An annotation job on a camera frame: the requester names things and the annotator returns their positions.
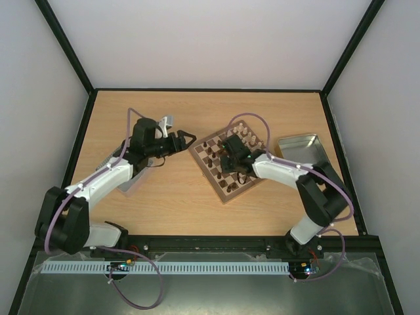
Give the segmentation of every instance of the wooden table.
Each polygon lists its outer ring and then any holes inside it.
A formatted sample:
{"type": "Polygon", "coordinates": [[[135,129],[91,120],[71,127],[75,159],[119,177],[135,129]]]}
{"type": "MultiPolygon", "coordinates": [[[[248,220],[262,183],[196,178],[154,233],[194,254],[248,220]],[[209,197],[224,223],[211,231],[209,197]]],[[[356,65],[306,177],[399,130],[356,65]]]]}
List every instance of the wooden table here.
{"type": "MultiPolygon", "coordinates": [[[[319,94],[100,91],[73,183],[90,175],[121,144],[128,107],[155,120],[174,115],[172,130],[182,129],[198,139],[225,127],[238,113],[254,112],[270,126],[272,152],[280,137],[316,133],[339,171],[319,94]]],[[[136,120],[132,117],[131,126],[136,120]]],[[[254,117],[244,120],[265,138],[261,122],[254,117]]],[[[284,235],[303,214],[297,191],[271,180],[223,205],[189,151],[184,151],[155,168],[132,197],[111,192],[92,211],[91,219],[120,224],[130,234],[276,236],[284,235]]],[[[336,227],[343,234],[357,235],[352,219],[336,227]]]]}

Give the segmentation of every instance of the wooden chessboard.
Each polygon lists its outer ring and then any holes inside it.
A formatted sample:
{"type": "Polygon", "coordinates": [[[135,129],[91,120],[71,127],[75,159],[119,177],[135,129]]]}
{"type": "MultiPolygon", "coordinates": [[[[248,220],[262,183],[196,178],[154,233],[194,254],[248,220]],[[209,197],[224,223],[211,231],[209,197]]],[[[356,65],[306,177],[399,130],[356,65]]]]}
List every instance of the wooden chessboard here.
{"type": "MultiPolygon", "coordinates": [[[[243,135],[239,131],[236,134],[241,139],[245,139],[245,145],[251,151],[255,150],[258,147],[257,143],[262,141],[243,120],[233,123],[227,132],[227,136],[229,137],[233,134],[235,127],[236,129],[239,129],[240,124],[243,128],[247,128],[247,132],[251,134],[243,135]],[[253,145],[251,145],[252,136],[256,137],[253,145]]],[[[226,128],[223,128],[216,133],[212,133],[205,138],[195,141],[189,148],[192,157],[197,162],[203,175],[207,178],[223,203],[229,202],[263,181],[261,178],[247,177],[245,175],[239,175],[238,178],[237,173],[222,173],[220,156],[223,152],[223,148],[221,142],[225,137],[226,128]]]]}

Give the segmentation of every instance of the purple cable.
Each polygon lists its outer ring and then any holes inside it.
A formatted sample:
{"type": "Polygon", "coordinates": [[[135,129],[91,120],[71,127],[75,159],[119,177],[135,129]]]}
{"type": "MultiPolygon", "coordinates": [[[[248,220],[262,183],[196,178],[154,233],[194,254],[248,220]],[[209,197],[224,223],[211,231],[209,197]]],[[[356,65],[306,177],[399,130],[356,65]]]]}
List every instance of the purple cable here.
{"type": "Polygon", "coordinates": [[[297,166],[298,165],[300,165],[300,168],[301,169],[303,169],[303,170],[305,170],[305,171],[307,171],[307,172],[309,172],[309,173],[312,173],[313,175],[315,175],[315,176],[317,176],[317,177],[319,177],[320,179],[322,179],[324,182],[326,182],[327,184],[329,184],[331,187],[333,187],[336,191],[338,191],[338,193],[340,194],[340,195],[342,195],[342,197],[345,199],[345,201],[348,203],[348,206],[350,207],[350,213],[347,215],[347,216],[345,216],[345,217],[343,217],[343,218],[340,218],[340,219],[335,219],[333,222],[339,222],[339,221],[345,221],[345,220],[347,220],[347,219],[349,219],[349,218],[351,218],[351,217],[353,217],[353,214],[354,214],[354,207],[353,207],[353,203],[352,203],[352,201],[350,200],[350,198],[347,196],[347,194],[337,185],[337,184],[335,184],[333,181],[331,181],[330,179],[328,179],[327,177],[325,177],[323,174],[321,174],[321,173],[319,173],[319,172],[317,172],[317,171],[315,171],[315,170],[313,170],[313,169],[311,169],[311,168],[309,168],[309,167],[306,167],[306,166],[304,166],[304,165],[301,165],[300,163],[296,163],[296,162],[293,162],[293,161],[289,161],[289,160],[287,160],[287,159],[280,159],[280,158],[278,158],[278,157],[275,157],[275,156],[273,156],[269,151],[268,151],[268,146],[270,145],[270,127],[268,126],[268,123],[264,120],[264,118],[262,118],[261,116],[259,116],[259,115],[257,115],[257,114],[254,114],[254,113],[242,113],[242,114],[238,114],[238,115],[236,115],[235,117],[233,117],[230,121],[229,121],[229,124],[228,124],[228,126],[227,126],[227,128],[226,128],[226,132],[225,132],[225,136],[227,136],[227,133],[228,133],[228,130],[230,130],[230,126],[231,126],[231,124],[233,123],[233,121],[235,120],[235,119],[237,119],[237,118],[239,118],[239,117],[241,117],[241,116],[254,116],[254,117],[256,117],[256,118],[258,118],[259,120],[261,120],[262,121],[262,123],[264,123],[264,126],[266,127],[266,129],[267,129],[267,143],[266,143],[266,148],[265,148],[265,152],[266,152],[266,154],[267,154],[267,157],[270,159],[270,160],[272,160],[272,161],[274,161],[274,162],[276,162],[276,163],[278,163],[278,164],[282,164],[282,165],[286,165],[286,166],[290,166],[290,167],[294,167],[294,168],[298,168],[297,166]]]}
{"type": "Polygon", "coordinates": [[[156,266],[156,264],[149,259],[148,257],[140,254],[140,253],[136,253],[135,251],[127,251],[125,249],[114,249],[114,248],[109,248],[109,247],[104,247],[104,246],[98,246],[98,248],[103,249],[105,251],[112,251],[114,253],[126,253],[126,254],[131,254],[131,255],[136,255],[138,257],[140,257],[141,259],[144,259],[145,261],[147,261],[148,263],[150,263],[153,268],[156,270],[157,275],[159,276],[159,281],[160,281],[160,292],[159,292],[159,296],[157,297],[157,300],[155,303],[153,303],[150,306],[140,306],[137,305],[133,302],[131,302],[128,298],[126,298],[124,296],[124,294],[119,290],[118,286],[116,285],[116,283],[113,281],[112,279],[112,272],[115,270],[114,268],[111,269],[110,274],[108,275],[108,278],[110,280],[110,283],[114,286],[115,290],[117,290],[119,296],[123,299],[124,302],[126,302],[129,306],[136,308],[138,310],[151,310],[152,308],[155,308],[157,305],[159,305],[162,302],[162,298],[163,298],[163,277],[159,271],[158,266],[156,266]]]}
{"type": "MultiPolygon", "coordinates": [[[[140,114],[138,111],[136,111],[134,108],[129,108],[127,110],[127,132],[125,133],[124,146],[123,146],[123,149],[121,151],[121,154],[119,155],[119,157],[117,158],[117,160],[111,164],[111,167],[114,167],[115,165],[117,165],[123,159],[124,153],[127,150],[127,146],[128,146],[128,143],[129,143],[129,137],[130,137],[130,116],[131,116],[130,114],[131,114],[131,112],[134,112],[135,114],[139,115],[141,118],[144,118],[144,116],[142,114],[140,114]]],[[[94,173],[91,177],[89,177],[87,180],[85,180],[84,182],[82,182],[82,185],[83,186],[88,185],[88,183],[92,182],[92,180],[94,180],[96,177],[102,175],[103,173],[105,173],[108,170],[109,170],[109,168],[105,167],[105,168],[101,169],[100,171],[98,171],[97,173],[94,173]]],[[[71,192],[66,197],[66,199],[64,199],[62,201],[60,207],[58,207],[56,213],[54,214],[54,217],[51,220],[50,226],[48,227],[48,230],[47,230],[47,235],[45,236],[45,242],[44,242],[44,251],[48,255],[51,255],[49,244],[50,244],[50,239],[51,239],[51,234],[53,232],[53,228],[54,228],[55,224],[57,223],[57,220],[58,220],[61,212],[63,212],[63,210],[66,208],[67,203],[79,191],[80,191],[80,188],[76,188],[73,192],[71,192]]]]}
{"type": "Polygon", "coordinates": [[[330,231],[336,232],[340,236],[340,238],[341,238],[341,243],[343,245],[343,249],[341,250],[341,255],[340,255],[339,262],[334,266],[334,268],[331,269],[330,272],[328,272],[327,274],[324,274],[324,275],[322,275],[320,277],[317,277],[317,278],[312,278],[312,279],[296,279],[295,277],[293,277],[292,274],[290,274],[290,278],[292,278],[294,282],[309,282],[309,281],[317,281],[317,280],[325,279],[326,277],[332,275],[332,273],[334,273],[341,266],[341,264],[343,263],[344,255],[346,254],[346,244],[345,244],[344,236],[341,234],[340,231],[338,231],[338,230],[336,230],[334,228],[329,228],[328,230],[325,230],[322,233],[326,233],[326,232],[330,232],[330,231]]]}

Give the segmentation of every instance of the purple wire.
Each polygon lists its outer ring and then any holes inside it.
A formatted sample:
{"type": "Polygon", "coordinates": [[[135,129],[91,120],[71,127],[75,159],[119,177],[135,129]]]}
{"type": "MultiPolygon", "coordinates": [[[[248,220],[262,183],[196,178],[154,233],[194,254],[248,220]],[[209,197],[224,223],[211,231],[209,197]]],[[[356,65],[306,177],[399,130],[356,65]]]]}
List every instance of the purple wire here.
{"type": "Polygon", "coordinates": [[[133,302],[131,302],[128,298],[126,298],[124,296],[124,294],[119,290],[118,286],[116,285],[116,283],[113,281],[112,279],[112,272],[115,270],[114,268],[111,269],[110,274],[108,275],[109,280],[111,281],[110,283],[114,286],[115,290],[117,290],[119,296],[123,299],[124,302],[126,302],[129,306],[136,308],[138,310],[151,310],[152,308],[155,308],[157,305],[159,305],[162,302],[162,298],[163,298],[163,277],[159,271],[158,266],[156,266],[156,264],[149,259],[148,257],[137,253],[135,251],[127,251],[125,249],[114,249],[114,248],[109,248],[109,247],[104,247],[104,246],[98,246],[98,248],[103,249],[105,251],[112,251],[114,253],[126,253],[126,254],[131,254],[131,255],[136,255],[138,257],[140,257],[141,259],[144,259],[145,261],[147,261],[148,263],[150,263],[153,268],[156,270],[157,275],[159,276],[159,281],[160,281],[160,292],[159,292],[159,296],[156,299],[156,302],[153,303],[150,306],[140,306],[137,305],[133,302]]]}
{"type": "Polygon", "coordinates": [[[295,277],[293,277],[292,274],[290,274],[290,277],[293,279],[294,282],[309,282],[309,281],[318,281],[318,280],[325,279],[326,277],[332,275],[332,273],[334,273],[341,266],[341,264],[343,263],[344,255],[346,255],[346,243],[345,243],[345,240],[344,240],[344,236],[341,234],[341,232],[338,231],[338,230],[336,230],[336,229],[334,229],[334,228],[329,228],[328,230],[323,231],[322,234],[323,233],[326,233],[326,232],[331,232],[331,231],[336,232],[340,236],[341,243],[343,245],[343,249],[341,250],[341,255],[340,255],[339,262],[334,266],[334,268],[331,269],[330,272],[328,272],[327,274],[324,274],[324,275],[322,275],[320,277],[317,277],[317,278],[312,278],[312,279],[296,279],[295,277]]]}
{"type": "MultiPolygon", "coordinates": [[[[119,155],[119,157],[116,159],[116,161],[114,161],[111,164],[111,167],[114,167],[115,165],[117,165],[124,156],[125,151],[127,150],[127,146],[129,143],[129,137],[130,137],[130,116],[131,116],[131,112],[134,112],[135,114],[139,115],[141,118],[144,118],[144,116],[142,114],[140,114],[138,111],[136,111],[134,108],[129,108],[127,110],[127,130],[125,133],[125,141],[124,141],[124,146],[123,149],[121,151],[121,154],[119,155]]],[[[93,174],[92,176],[90,176],[87,180],[85,180],[84,182],[82,182],[83,186],[88,185],[88,183],[92,182],[92,180],[94,180],[95,178],[97,178],[98,176],[104,174],[106,171],[108,171],[109,168],[105,167],[103,169],[101,169],[99,172],[93,174]]],[[[74,197],[74,195],[76,195],[78,192],[80,191],[80,188],[76,188],[73,192],[71,192],[66,199],[64,199],[60,205],[60,207],[58,207],[56,213],[54,214],[54,217],[52,218],[51,222],[50,222],[50,226],[48,227],[47,230],[47,235],[45,236],[45,242],[44,242],[44,251],[48,254],[51,255],[50,252],[50,239],[51,239],[51,234],[53,232],[53,228],[55,226],[55,224],[57,223],[57,220],[61,214],[61,212],[63,212],[63,210],[66,208],[68,202],[74,197]]]]}
{"type": "Polygon", "coordinates": [[[236,115],[235,117],[233,117],[230,121],[229,121],[229,124],[228,124],[228,126],[227,126],[227,128],[226,128],[226,132],[225,132],[225,136],[227,136],[227,133],[228,133],[228,130],[230,130],[230,126],[231,126],[231,124],[233,123],[233,121],[235,120],[235,119],[237,119],[237,118],[239,118],[239,117],[241,117],[241,116],[254,116],[254,117],[256,117],[256,118],[258,118],[259,120],[261,120],[262,121],[262,123],[264,123],[264,126],[266,127],[266,129],[267,129],[267,143],[266,143],[266,148],[265,148],[265,152],[266,152],[266,155],[267,155],[267,157],[270,159],[270,160],[272,160],[272,161],[274,161],[274,162],[276,162],[276,163],[278,163],[278,164],[282,164],[282,165],[286,165],[286,166],[290,166],[290,167],[294,167],[294,168],[298,168],[297,166],[298,165],[300,165],[300,168],[301,169],[303,169],[303,170],[305,170],[305,171],[307,171],[307,172],[309,172],[309,173],[312,173],[312,174],[314,174],[315,176],[317,176],[317,177],[319,177],[320,179],[322,179],[324,182],[326,182],[327,184],[329,184],[331,187],[333,187],[336,191],[338,191],[338,193],[340,194],[340,195],[342,195],[342,197],[345,199],[345,201],[348,203],[348,206],[350,207],[350,213],[347,215],[347,216],[345,216],[345,217],[343,217],[343,218],[340,218],[340,219],[335,219],[333,222],[339,222],[339,221],[345,221],[345,220],[347,220],[347,219],[349,219],[349,218],[351,218],[351,217],[353,217],[353,214],[354,214],[354,206],[353,206],[353,203],[352,203],[352,201],[350,200],[350,198],[347,196],[347,194],[337,185],[337,184],[335,184],[332,180],[330,180],[329,178],[327,178],[327,177],[325,177],[323,174],[321,174],[321,173],[319,173],[319,172],[317,172],[317,171],[315,171],[315,170],[313,170],[313,169],[311,169],[311,168],[309,168],[309,167],[306,167],[306,166],[304,166],[304,165],[301,165],[300,163],[297,163],[297,162],[294,162],[294,161],[289,161],[289,160],[287,160],[287,159],[280,159],[280,158],[278,158],[278,157],[275,157],[275,156],[273,156],[271,153],[270,153],[270,151],[268,151],[268,146],[270,145],[270,127],[268,126],[268,123],[265,121],[265,119],[264,118],[262,118],[260,115],[257,115],[257,114],[254,114],[254,113],[242,113],[242,114],[238,114],[238,115],[236,115]]]}

